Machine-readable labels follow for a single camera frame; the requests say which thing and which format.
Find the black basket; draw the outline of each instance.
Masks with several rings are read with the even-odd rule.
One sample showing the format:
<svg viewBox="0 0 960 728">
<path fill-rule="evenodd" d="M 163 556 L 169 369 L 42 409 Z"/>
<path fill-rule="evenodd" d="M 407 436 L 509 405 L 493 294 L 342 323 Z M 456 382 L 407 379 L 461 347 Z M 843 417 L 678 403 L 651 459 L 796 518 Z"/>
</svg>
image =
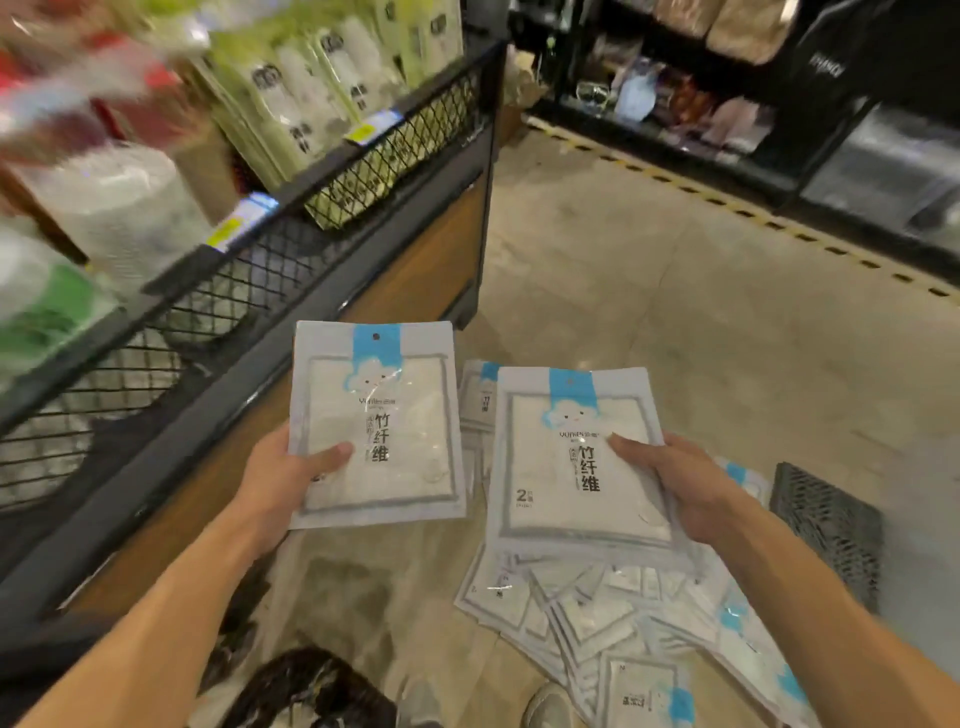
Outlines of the black basket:
<svg viewBox="0 0 960 728">
<path fill-rule="evenodd" d="M 231 419 L 184 425 L 184 412 L 272 333 L 278 345 L 270 361 L 258 353 L 260 374 L 236 383 L 247 388 L 245 403 L 286 370 L 292 331 L 275 329 L 348 267 L 372 231 L 388 221 L 396 227 L 406 201 L 492 128 L 504 58 L 502 42 L 469 37 L 461 60 L 397 104 L 397 126 L 367 146 L 345 142 L 331 150 L 280 189 L 276 209 L 225 253 L 201 246 L 0 396 L 0 579 L 70 525 L 104 483 L 121 476 L 135 482 L 129 473 L 148 444 L 158 449 L 175 437 L 200 437 L 191 448 L 208 447 Z M 358 292 L 358 280 L 339 306 Z M 334 306 L 325 316 L 337 312 Z M 171 432 L 178 418 L 182 435 Z M 138 488 L 118 490 L 110 507 L 142 519 L 169 483 L 166 491 Z M 108 541 L 104 536 L 100 557 Z M 56 554 L 47 558 L 53 568 Z M 0 588 L 0 620 L 17 611 L 7 608 L 10 596 Z"/>
<path fill-rule="evenodd" d="M 876 613 L 883 517 L 874 506 L 795 465 L 780 463 L 770 510 L 837 572 L 864 607 Z"/>
</svg>

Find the hand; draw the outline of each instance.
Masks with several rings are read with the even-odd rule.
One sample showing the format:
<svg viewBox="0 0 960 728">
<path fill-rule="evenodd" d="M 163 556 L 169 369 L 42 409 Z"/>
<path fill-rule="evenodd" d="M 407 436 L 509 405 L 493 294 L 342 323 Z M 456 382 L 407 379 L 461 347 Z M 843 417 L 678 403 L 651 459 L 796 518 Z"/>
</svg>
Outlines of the hand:
<svg viewBox="0 0 960 728">
<path fill-rule="evenodd" d="M 300 508 L 310 481 L 343 468 L 353 455 L 351 443 L 308 457 L 287 453 L 290 423 L 286 422 L 253 446 L 243 480 L 225 513 L 254 533 L 254 556 L 267 553 L 283 540 L 294 511 Z"/>
<path fill-rule="evenodd" d="M 707 453 L 679 435 L 663 436 L 666 445 L 644 445 L 617 434 L 608 442 L 631 465 L 654 471 L 663 487 L 677 497 L 680 524 L 686 535 L 712 545 L 733 505 L 749 499 Z"/>
</svg>

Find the shoe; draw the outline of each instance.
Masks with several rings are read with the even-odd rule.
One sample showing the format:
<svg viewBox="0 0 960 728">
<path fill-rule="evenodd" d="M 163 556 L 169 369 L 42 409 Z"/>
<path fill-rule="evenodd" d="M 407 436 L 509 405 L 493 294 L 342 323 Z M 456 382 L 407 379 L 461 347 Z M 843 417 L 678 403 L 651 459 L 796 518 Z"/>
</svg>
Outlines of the shoe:
<svg viewBox="0 0 960 728">
<path fill-rule="evenodd" d="M 431 725 L 437 728 L 443 725 L 433 686 L 421 677 L 408 677 L 403 681 L 400 699 L 396 702 L 396 728 Z"/>
<path fill-rule="evenodd" d="M 556 683 L 541 687 L 523 711 L 521 728 L 572 728 L 573 713 L 566 691 Z"/>
</svg>

